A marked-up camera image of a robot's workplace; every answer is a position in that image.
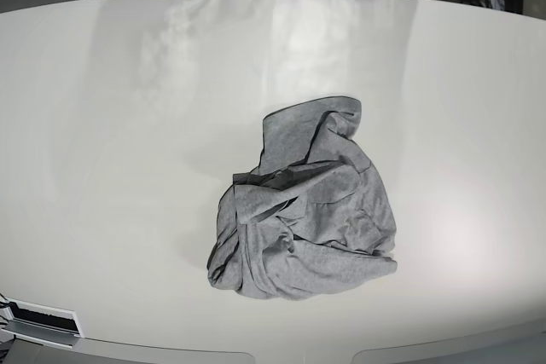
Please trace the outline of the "grey t-shirt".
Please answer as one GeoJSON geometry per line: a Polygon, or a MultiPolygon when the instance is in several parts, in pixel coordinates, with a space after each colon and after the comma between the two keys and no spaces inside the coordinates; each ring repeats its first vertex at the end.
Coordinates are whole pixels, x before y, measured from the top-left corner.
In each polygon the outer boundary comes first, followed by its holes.
{"type": "Polygon", "coordinates": [[[397,270],[386,189],[354,139],[361,115],[359,100],[329,96],[264,118],[258,165],[234,175],[218,204],[212,287],[304,300],[397,270]]]}

